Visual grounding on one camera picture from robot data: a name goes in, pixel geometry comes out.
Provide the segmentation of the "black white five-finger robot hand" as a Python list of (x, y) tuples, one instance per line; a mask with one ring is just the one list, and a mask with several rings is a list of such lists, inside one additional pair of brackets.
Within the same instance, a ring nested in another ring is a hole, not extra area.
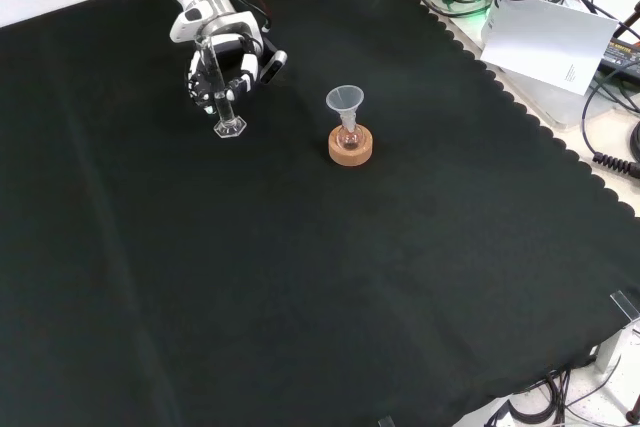
[(229, 0), (187, 2), (170, 38), (195, 44), (186, 85), (194, 103), (209, 114), (216, 93), (233, 102), (252, 90), (268, 52), (254, 15), (236, 11)]

